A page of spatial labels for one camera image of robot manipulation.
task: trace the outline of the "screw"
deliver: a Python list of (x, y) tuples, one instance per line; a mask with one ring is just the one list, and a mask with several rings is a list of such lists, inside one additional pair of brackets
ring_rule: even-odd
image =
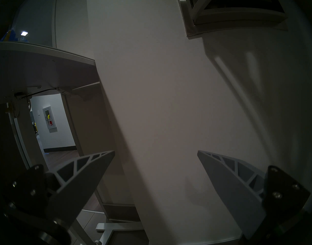
[(13, 209), (16, 208), (13, 202), (10, 202), (10, 203), (9, 203), (9, 207), (11, 207), (11, 208), (13, 208)]
[(292, 188), (295, 189), (295, 190), (300, 190), (300, 187), (299, 187), (299, 185), (297, 185), (297, 184), (293, 184), (293, 185), (292, 185)]
[(277, 191), (273, 192), (273, 196), (276, 199), (281, 199), (283, 197), (283, 195)]

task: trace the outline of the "doorway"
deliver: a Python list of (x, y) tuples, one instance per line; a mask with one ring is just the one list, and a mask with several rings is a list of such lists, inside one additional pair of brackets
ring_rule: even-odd
[[(32, 130), (36, 135), (40, 151), (49, 170), (65, 161), (79, 157), (65, 114), (61, 94), (33, 96), (30, 99), (29, 113)], [(83, 209), (103, 211), (95, 194), (92, 194)]]

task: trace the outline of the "gray panel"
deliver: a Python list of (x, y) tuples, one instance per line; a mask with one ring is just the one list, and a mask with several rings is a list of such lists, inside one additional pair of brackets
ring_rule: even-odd
[[(261, 197), (249, 186), (253, 180), (249, 181), (247, 178), (256, 176), (255, 179), (257, 179), (257, 176), (259, 176), (259, 179), (263, 179), (265, 174), (242, 160), (216, 154), (222, 159), (226, 158), (226, 161), (233, 161), (234, 167), (238, 167), (238, 170), (233, 171), (224, 161), (212, 157), (212, 154), (198, 151), (198, 158), (217, 194), (232, 214), (245, 237), (249, 239), (265, 218), (266, 212), (261, 206)], [(255, 181), (253, 186), (256, 186), (256, 184), (258, 189), (261, 180), (259, 182)]]
[[(94, 160), (92, 160), (94, 155), (89, 155), (88, 162), (79, 170), (77, 170), (78, 160), (83, 157), (77, 157), (47, 172), (46, 181), (51, 194), (46, 208), (47, 218), (60, 219), (71, 225), (94, 193), (114, 155), (114, 151), (103, 152)], [(52, 187), (51, 184), (56, 181), (58, 183), (56, 187), (59, 188), (54, 191), (55, 186)]]

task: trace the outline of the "metal frame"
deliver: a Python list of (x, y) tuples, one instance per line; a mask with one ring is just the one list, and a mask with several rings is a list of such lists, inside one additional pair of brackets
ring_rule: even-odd
[(44, 169), (48, 170), (44, 156), (41, 153), (41, 149), (39, 148), (36, 135), (32, 129), (28, 102), (26, 99), (21, 99), (21, 97), (15, 100), (15, 102), (17, 102), (17, 106), (19, 108), (19, 115), (14, 120), (15, 127), (17, 129), (19, 141), (28, 164), (30, 167), (33, 165), (42, 164)]
[(127, 222), (127, 223), (98, 223), (96, 231), (104, 231), (100, 238), (102, 245), (107, 245), (112, 233), (114, 231), (136, 231), (144, 230), (141, 222)]
[(196, 22), (197, 17), (200, 15), (200, 13), (204, 10), (204, 8), (209, 4), (211, 0), (196, 0), (194, 2), (194, 7), (189, 9), (189, 13), (190, 13), (190, 18)]
[[(203, 10), (201, 10), (202, 9), (201, 6), (204, 6), (204, 4), (206, 4), (206, 2), (209, 3), (210, 0), (209, 1), (203, 0), (203, 3), (200, 3), (200, 4), (197, 2), (196, 5), (197, 5), (198, 9), (196, 8), (195, 11), (193, 11), (193, 9), (191, 9), (189, 0), (178, 0), (178, 1), (179, 1), (180, 9), (182, 12), (182, 17), (183, 17), (183, 22), (184, 22), (186, 34), (187, 34), (187, 37), (189, 39), (198, 38), (198, 37), (200, 37), (200, 34), (207, 33), (207, 32), (213, 32), (213, 31), (218, 31), (218, 30), (228, 30), (228, 29), (238, 29), (238, 28), (270, 27), (270, 28), (275, 28), (275, 29), (280, 29), (280, 30), (288, 30), (286, 23), (282, 20), (284, 18), (287, 18), (285, 14), (275, 12), (275, 11), (271, 11), (271, 10), (265, 10), (265, 9), (264, 10), (259, 9), (258, 13), (259, 14), (261, 13), (262, 15), (266, 15), (268, 13), (271, 13), (272, 17), (276, 16), (278, 19), (280, 19), (281, 22), (280, 21), (272, 21), (272, 20), (269, 21), (268, 18), (261, 19), (261, 20), (252, 20), (252, 19), (246, 18), (245, 20), (232, 20), (232, 19), (230, 20), (230, 19), (228, 19), (228, 21), (219, 21), (219, 22), (211, 22), (211, 23), (203, 23), (203, 24), (195, 25), (193, 20), (196, 21), (196, 18), (198, 16), (202, 16), (204, 13)], [(241, 11), (243, 12), (243, 8), (240, 8), (240, 11), (238, 11), (238, 12), (233, 10), (233, 11), (231, 11), (231, 13), (238, 14), (238, 13), (241, 13)]]

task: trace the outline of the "white wall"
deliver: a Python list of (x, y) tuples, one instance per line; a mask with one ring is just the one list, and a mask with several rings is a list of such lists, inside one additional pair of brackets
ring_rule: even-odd
[(188, 40), (177, 0), (87, 0), (110, 121), (151, 244), (240, 235), (198, 150), (263, 171), (278, 165), (312, 190), (312, 32), (293, 2), (282, 5), (289, 31)]
[(102, 202), (133, 204), (106, 112), (101, 85), (75, 89), (72, 96), (66, 98), (82, 154), (115, 150), (115, 157), (97, 187)]
[[(75, 146), (65, 115), (61, 94), (33, 96), (30, 101), (43, 148)], [(47, 128), (43, 114), (43, 108), (49, 106), (52, 109), (56, 124), (56, 128), (53, 129)]]
[(56, 48), (94, 59), (86, 1), (56, 0)]

